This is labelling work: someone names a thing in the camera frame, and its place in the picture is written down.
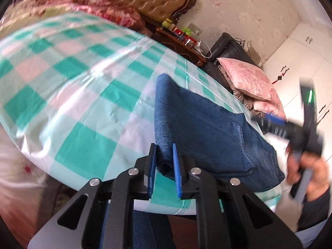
checkered tablecloth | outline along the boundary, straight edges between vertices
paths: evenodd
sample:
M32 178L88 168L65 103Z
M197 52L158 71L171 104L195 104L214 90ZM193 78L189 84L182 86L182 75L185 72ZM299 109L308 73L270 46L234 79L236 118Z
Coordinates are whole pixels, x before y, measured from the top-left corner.
M69 13L0 42L0 122L34 164L79 190L115 178L154 142L155 83L161 73L234 113L250 113L192 63L156 41L102 18ZM260 132L257 124L253 127ZM280 187L259 193L264 201ZM135 208L193 214L159 173L150 201Z

carved wooden frame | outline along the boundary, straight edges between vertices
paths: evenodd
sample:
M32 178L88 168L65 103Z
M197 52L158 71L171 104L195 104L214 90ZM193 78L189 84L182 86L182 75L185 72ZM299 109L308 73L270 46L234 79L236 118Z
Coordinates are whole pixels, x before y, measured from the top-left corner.
M196 4L196 1L197 0L186 0L185 4L182 7L173 12L171 17L172 21L177 23L180 16L182 14L185 14L190 8L192 8Z

green light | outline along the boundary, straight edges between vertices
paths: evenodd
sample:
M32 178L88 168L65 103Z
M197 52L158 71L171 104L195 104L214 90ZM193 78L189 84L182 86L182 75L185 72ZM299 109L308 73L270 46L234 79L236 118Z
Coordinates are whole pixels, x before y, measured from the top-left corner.
M308 103L310 103L312 100L312 90L310 90L310 93L309 93L309 99L308 99Z

pink pillow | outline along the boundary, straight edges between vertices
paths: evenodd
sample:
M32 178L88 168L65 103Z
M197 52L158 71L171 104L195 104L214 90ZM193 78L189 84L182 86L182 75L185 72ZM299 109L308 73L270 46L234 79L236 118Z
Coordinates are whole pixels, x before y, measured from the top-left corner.
M257 66L230 58L217 58L235 88L254 99L254 109L285 117L272 82Z

wallpaper flower pattern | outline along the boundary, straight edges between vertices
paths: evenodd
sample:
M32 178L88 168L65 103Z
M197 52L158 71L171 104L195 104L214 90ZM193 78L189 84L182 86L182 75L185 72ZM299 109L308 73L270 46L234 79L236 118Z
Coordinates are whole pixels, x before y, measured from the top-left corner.
M200 38L210 47L223 32L251 40L264 62L301 19L291 0L197 0L178 26L191 22L203 30Z

